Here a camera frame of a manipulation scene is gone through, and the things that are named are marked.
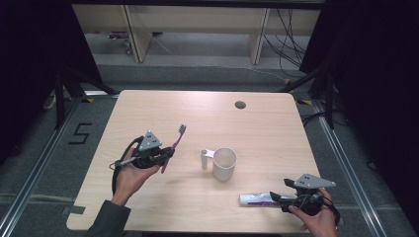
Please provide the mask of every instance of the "hand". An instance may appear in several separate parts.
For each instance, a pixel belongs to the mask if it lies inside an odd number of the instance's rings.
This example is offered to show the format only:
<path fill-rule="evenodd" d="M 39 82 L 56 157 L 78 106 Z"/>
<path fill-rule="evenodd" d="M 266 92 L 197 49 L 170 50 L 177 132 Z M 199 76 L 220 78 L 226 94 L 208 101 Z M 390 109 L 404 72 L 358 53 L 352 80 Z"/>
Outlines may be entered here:
<path fill-rule="evenodd" d="M 325 198 L 332 200 L 332 196 L 324 189 L 319 189 Z M 304 224 L 300 230 L 308 229 L 314 237 L 336 237 L 335 216 L 329 207 L 322 205 L 320 211 L 313 216 L 305 214 L 302 210 L 290 205 L 289 210 L 298 217 Z"/>
<path fill-rule="evenodd" d="M 126 154 L 130 157 L 134 148 Z M 138 169 L 132 164 L 122 167 L 117 177 L 117 184 L 112 202 L 117 205 L 126 205 L 129 198 L 135 194 L 145 181 L 159 170 L 159 166 L 153 166 L 148 169 Z"/>

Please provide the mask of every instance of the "round hole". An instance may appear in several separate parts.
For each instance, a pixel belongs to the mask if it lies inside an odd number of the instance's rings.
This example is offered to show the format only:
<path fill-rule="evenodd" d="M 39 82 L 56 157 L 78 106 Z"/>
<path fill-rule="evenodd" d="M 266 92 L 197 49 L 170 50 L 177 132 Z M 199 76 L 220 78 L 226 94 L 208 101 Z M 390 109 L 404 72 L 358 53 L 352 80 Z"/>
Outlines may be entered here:
<path fill-rule="evenodd" d="M 242 101 L 238 101 L 235 103 L 235 107 L 239 110 L 243 110 L 244 108 L 246 108 L 246 103 Z"/>

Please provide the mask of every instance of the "toothpaste tube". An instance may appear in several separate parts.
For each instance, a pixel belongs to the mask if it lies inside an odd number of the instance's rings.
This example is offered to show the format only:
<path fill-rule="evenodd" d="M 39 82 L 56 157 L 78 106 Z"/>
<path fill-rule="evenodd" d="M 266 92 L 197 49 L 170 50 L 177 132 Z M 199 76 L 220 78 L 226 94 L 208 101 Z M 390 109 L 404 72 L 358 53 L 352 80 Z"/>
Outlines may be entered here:
<path fill-rule="evenodd" d="M 240 204 L 242 205 L 262 205 L 262 206 L 275 206 L 280 205 L 271 199 L 270 194 L 248 194 L 240 195 Z"/>

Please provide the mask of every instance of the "sleeve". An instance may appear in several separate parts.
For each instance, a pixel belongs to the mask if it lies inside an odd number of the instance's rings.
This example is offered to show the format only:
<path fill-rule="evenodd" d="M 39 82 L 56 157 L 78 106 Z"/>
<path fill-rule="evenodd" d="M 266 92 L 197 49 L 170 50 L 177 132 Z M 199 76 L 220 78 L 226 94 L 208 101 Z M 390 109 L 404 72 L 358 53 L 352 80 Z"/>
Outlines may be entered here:
<path fill-rule="evenodd" d="M 128 207 L 105 200 L 95 222 L 87 230 L 85 236 L 121 236 L 126 227 L 129 213 Z"/>

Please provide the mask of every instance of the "mug handle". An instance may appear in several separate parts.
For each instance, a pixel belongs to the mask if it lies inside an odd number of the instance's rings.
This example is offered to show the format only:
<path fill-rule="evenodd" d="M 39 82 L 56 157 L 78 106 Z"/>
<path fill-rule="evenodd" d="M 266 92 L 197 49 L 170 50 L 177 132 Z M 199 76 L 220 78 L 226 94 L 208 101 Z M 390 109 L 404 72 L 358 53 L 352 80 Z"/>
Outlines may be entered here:
<path fill-rule="evenodd" d="M 208 159 L 213 158 L 213 153 L 214 151 L 212 150 L 208 150 L 208 149 L 201 150 L 201 161 L 203 163 L 203 170 L 207 169 Z"/>

